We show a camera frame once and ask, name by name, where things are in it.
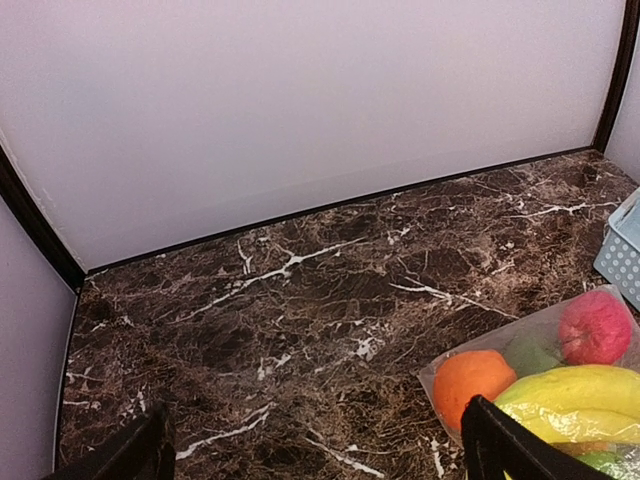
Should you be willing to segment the red toy apple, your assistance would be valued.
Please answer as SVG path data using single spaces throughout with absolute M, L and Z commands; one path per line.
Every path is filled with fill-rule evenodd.
M 562 312 L 558 340 L 570 365 L 613 365 L 628 350 L 632 317 L 608 291 L 593 290 L 572 300 Z

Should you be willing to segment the clear dotted zip top bag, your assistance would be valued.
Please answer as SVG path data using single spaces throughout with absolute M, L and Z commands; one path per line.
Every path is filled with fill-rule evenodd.
M 602 285 L 463 343 L 419 373 L 455 443 L 475 395 L 612 479 L 639 476 L 639 326 Z

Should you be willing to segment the green toy avocado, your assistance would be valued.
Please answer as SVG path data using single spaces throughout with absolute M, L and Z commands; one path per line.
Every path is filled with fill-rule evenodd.
M 552 342 L 534 335 L 516 337 L 504 350 L 503 357 L 519 378 L 548 371 L 563 362 Z

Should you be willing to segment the light blue perforated basket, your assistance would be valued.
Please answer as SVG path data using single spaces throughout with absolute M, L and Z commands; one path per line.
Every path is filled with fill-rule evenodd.
M 609 216 L 594 269 L 639 310 L 639 189 Z

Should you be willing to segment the green toy cabbage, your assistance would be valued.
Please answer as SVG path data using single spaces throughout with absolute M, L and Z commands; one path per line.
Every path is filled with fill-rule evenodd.
M 577 456 L 576 459 L 614 479 L 639 478 L 634 463 L 615 452 L 589 452 Z

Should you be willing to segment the yellow toy banana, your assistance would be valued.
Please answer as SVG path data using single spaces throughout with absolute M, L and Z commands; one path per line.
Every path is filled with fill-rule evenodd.
M 639 374 L 562 367 L 517 380 L 494 404 L 547 443 L 639 443 Z

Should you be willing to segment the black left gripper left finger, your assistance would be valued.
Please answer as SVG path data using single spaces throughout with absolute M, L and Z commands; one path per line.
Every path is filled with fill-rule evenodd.
M 50 479 L 174 479 L 175 428 L 169 408 L 157 403 L 94 451 Z

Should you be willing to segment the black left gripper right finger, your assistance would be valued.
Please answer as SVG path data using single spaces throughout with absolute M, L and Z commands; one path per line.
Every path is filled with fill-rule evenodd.
M 481 395 L 466 406 L 461 426 L 469 479 L 608 478 L 541 440 Z

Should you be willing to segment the orange toy orange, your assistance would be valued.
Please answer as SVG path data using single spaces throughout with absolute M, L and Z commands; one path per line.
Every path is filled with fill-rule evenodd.
M 496 350 L 459 353 L 436 371 L 435 410 L 449 428 L 460 432 L 463 412 L 472 397 L 482 395 L 493 401 L 516 380 L 516 372 Z

